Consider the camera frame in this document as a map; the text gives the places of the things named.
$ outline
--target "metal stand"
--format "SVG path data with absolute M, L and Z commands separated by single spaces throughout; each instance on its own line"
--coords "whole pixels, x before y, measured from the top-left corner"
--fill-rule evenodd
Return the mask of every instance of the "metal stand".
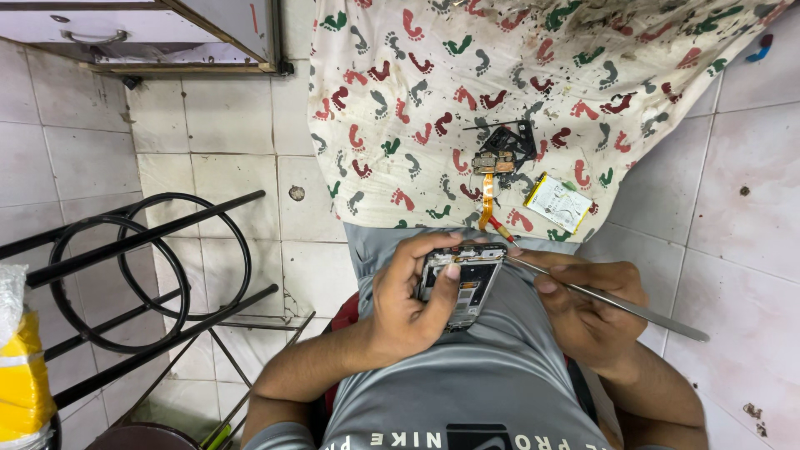
M 236 315 L 245 308 L 257 303 L 259 300 L 267 297 L 270 294 L 274 294 L 278 290 L 278 285 L 273 283 L 267 289 L 257 292 L 246 299 L 242 299 L 247 291 L 248 285 L 250 284 L 253 264 L 250 258 L 250 249 L 247 246 L 247 241 L 245 241 L 244 235 L 236 226 L 236 223 L 234 223 L 234 221 L 231 220 L 227 214 L 225 214 L 226 211 L 241 206 L 245 203 L 252 202 L 256 199 L 260 199 L 264 195 L 264 191 L 255 191 L 215 206 L 212 203 L 209 203 L 206 200 L 194 195 L 168 192 L 165 194 L 153 195 L 138 203 L 120 207 L 115 210 L 108 211 L 107 213 L 89 217 L 87 219 L 71 223 L 70 225 L 55 228 L 53 230 L 31 236 L 27 239 L 21 239 L 17 242 L 9 243 L 0 247 L 0 259 L 5 259 L 42 245 L 55 243 L 53 250 L 50 253 L 50 265 L 29 273 L 26 279 L 26 284 L 33 289 L 49 284 L 58 309 L 61 311 L 70 325 L 78 330 L 78 335 L 63 341 L 60 344 L 56 344 L 51 348 L 47 348 L 44 352 L 45 361 L 49 361 L 53 358 L 63 355 L 64 353 L 67 353 L 68 351 L 84 344 L 87 341 L 112 352 L 132 355 L 130 358 L 122 361 L 121 363 L 116 364 L 111 368 L 107 368 L 103 372 L 79 382 L 71 388 L 67 388 L 59 392 L 54 396 L 54 400 L 58 409 L 62 409 L 74 403 L 82 397 L 89 395 L 91 392 L 106 386 L 119 377 L 132 372 L 136 368 L 141 367 L 147 362 L 154 360 L 165 352 L 168 352 L 170 349 L 175 348 L 189 340 L 189 343 L 180 351 L 180 353 L 178 353 L 175 359 L 170 362 L 164 372 L 162 372 L 155 382 L 145 391 L 144 395 L 125 415 L 123 415 L 116 423 L 114 423 L 112 427 L 122 424 L 128 420 L 130 414 L 142 404 L 145 398 L 155 389 L 158 383 L 163 380 L 163 378 L 167 373 L 169 373 L 170 369 L 175 365 L 175 363 L 178 362 L 181 356 L 186 353 L 186 350 L 197 339 L 200 333 L 204 331 L 208 331 L 211 334 L 211 337 L 222 349 L 222 352 L 225 353 L 225 356 L 228 358 L 230 363 L 233 364 L 236 372 L 238 372 L 238 374 L 242 377 L 242 380 L 244 380 L 247 387 L 252 388 L 252 383 L 246 378 L 244 372 L 239 367 L 238 363 L 230 354 L 228 349 L 225 347 L 225 344 L 222 343 L 222 341 L 219 339 L 219 336 L 217 336 L 217 334 L 214 332 L 212 327 L 220 325 L 224 327 L 248 327 L 263 330 L 295 331 L 294 336 L 287 344 L 291 345 L 297 341 L 300 334 L 306 328 L 306 325 L 308 325 L 315 314 L 312 312 L 307 318 L 302 320 L 301 323 L 298 323 L 297 321 L 297 319 L 301 318 L 292 319 L 289 321 L 289 323 L 287 323 L 283 318 L 277 317 L 271 318 L 264 316 Z M 143 225 L 133 221 L 133 218 L 142 209 L 174 199 L 195 202 L 200 206 L 205 207 L 205 209 L 151 229 L 148 229 L 147 227 L 144 227 Z M 242 249 L 242 254 L 244 256 L 245 275 L 242 280 L 242 286 L 239 288 L 238 293 L 227 304 L 227 306 L 220 308 L 218 311 L 206 314 L 189 314 L 189 281 L 186 278 L 186 273 L 183 270 L 181 262 L 161 238 L 214 216 L 218 216 L 220 219 L 222 219 L 222 221 L 225 222 L 225 224 L 234 233 L 236 240 L 239 242 L 239 246 Z M 62 260 L 62 255 L 66 249 L 66 245 L 76 233 L 87 228 L 95 227 L 101 223 L 119 225 L 119 233 L 116 241 L 100 248 L 87 251 L 81 255 L 76 255 L 72 258 Z M 126 236 L 128 229 L 136 231 L 136 234 Z M 136 282 L 133 275 L 130 273 L 130 269 L 128 268 L 128 263 L 125 257 L 125 252 L 132 251 L 135 248 L 138 248 L 142 245 L 147 245 L 148 243 L 152 243 L 158 250 L 160 250 L 166 260 L 170 263 L 175 276 L 178 278 L 178 289 L 154 299 L 151 299 Z M 63 278 L 77 271 L 81 271 L 89 266 L 100 263 L 106 259 L 114 258 L 115 256 L 119 262 L 119 268 L 122 272 L 122 276 L 125 278 L 125 281 L 131 287 L 131 289 L 136 292 L 136 295 L 143 302 L 143 305 L 114 317 L 105 323 L 101 323 L 96 327 L 89 327 L 74 311 L 74 309 L 72 309 L 70 301 L 67 299 Z M 173 299 L 179 295 L 181 297 L 181 307 L 178 311 L 172 311 L 162 306 L 162 304 L 167 300 Z M 115 343 L 102 337 L 103 333 L 149 310 L 158 311 L 167 317 L 175 319 L 175 325 L 172 327 L 172 329 L 156 342 L 147 345 L 130 346 Z M 183 325 L 187 320 L 198 323 L 192 327 L 182 330 Z M 249 394 L 250 392 L 248 391 L 248 393 L 242 397 L 236 407 L 234 407 L 234 410 L 214 430 L 211 439 L 208 439 L 207 443 L 213 442 L 214 438 L 224 429 L 226 425 L 230 423 L 234 415 L 246 402 Z M 237 425 L 236 429 L 233 430 L 233 432 L 222 442 L 219 447 L 225 448 L 230 439 L 243 424 L 244 420 Z M 51 420 L 50 426 L 55 431 L 55 434 L 53 439 L 50 440 L 47 448 L 49 450 L 59 450 L 61 447 L 61 427 L 58 414 L 56 414 L 56 416 Z

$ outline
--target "person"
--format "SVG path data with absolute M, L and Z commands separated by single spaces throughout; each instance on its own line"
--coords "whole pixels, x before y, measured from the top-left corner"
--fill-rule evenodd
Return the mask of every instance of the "person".
M 575 244 L 518 239 L 529 249 L 508 254 L 550 276 L 504 263 L 478 320 L 443 335 L 460 267 L 442 269 L 425 304 L 413 294 L 422 262 L 477 232 L 345 227 L 359 320 L 284 348 L 264 367 L 250 395 L 245 450 L 317 448 L 309 403 L 336 383 L 325 450 L 621 450 L 576 400 L 565 356 L 600 377 L 624 448 L 707 448 L 694 389 L 636 340 L 646 321 L 564 286 L 647 306 L 632 263 L 590 263 L 570 254 Z

